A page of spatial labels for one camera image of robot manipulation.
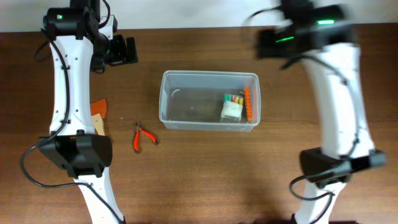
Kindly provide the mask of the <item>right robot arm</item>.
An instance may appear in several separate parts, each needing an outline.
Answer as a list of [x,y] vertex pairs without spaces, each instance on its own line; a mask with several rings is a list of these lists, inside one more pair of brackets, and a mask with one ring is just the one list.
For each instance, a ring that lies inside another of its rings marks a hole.
[[305,182],[291,223],[329,223],[340,192],[356,172],[382,167],[384,152],[371,138],[361,88],[358,33],[344,5],[316,6],[312,1],[283,0],[276,7],[289,25],[262,30],[259,59],[283,58],[285,66],[302,63],[317,99],[322,144],[301,151]]

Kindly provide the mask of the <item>red handled cutting pliers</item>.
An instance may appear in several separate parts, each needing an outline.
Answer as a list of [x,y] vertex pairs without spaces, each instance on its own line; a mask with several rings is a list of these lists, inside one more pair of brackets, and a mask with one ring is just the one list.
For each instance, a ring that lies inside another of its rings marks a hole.
[[139,123],[135,123],[135,135],[134,135],[134,140],[133,140],[133,148],[134,148],[134,152],[136,154],[139,154],[141,152],[141,150],[139,148],[139,141],[140,141],[141,134],[150,138],[151,141],[153,142],[153,144],[158,145],[158,143],[159,143],[155,135],[153,135],[151,132],[146,131]]

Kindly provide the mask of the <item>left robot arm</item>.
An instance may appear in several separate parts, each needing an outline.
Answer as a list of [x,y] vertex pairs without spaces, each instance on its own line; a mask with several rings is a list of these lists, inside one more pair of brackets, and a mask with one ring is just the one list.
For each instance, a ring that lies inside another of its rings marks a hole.
[[73,179],[93,223],[125,223],[113,194],[111,139],[96,133],[90,109],[90,73],[138,61],[135,40],[117,35],[118,22],[100,13],[101,1],[70,1],[43,18],[54,65],[54,107],[50,135],[41,153]]

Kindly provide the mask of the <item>pack of coloured markers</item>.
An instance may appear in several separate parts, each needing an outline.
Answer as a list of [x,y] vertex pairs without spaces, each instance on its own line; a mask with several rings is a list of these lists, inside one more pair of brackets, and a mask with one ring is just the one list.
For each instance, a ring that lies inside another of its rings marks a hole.
[[244,98],[238,95],[224,95],[220,121],[222,123],[239,123],[242,119]]

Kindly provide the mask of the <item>orange bit holder strip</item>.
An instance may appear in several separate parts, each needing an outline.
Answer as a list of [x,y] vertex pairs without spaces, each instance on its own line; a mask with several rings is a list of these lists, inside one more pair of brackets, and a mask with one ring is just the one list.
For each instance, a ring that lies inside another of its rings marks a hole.
[[244,100],[246,106],[247,120],[252,121],[251,91],[249,87],[244,88]]

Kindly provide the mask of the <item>clear plastic container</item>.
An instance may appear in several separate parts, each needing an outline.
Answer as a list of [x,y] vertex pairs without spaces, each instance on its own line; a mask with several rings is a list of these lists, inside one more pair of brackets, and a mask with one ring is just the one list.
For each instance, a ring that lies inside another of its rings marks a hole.
[[[251,94],[252,121],[221,121],[225,95]],[[167,129],[250,132],[261,122],[261,89],[255,73],[167,70],[159,94],[159,119]]]

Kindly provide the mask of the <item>orange scraper wooden handle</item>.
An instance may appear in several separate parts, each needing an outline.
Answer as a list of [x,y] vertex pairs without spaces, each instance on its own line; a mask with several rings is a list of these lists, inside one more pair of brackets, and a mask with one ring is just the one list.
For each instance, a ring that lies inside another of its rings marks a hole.
[[104,119],[107,114],[107,102],[101,99],[90,104],[91,117],[95,127],[95,131],[100,136],[105,136]]

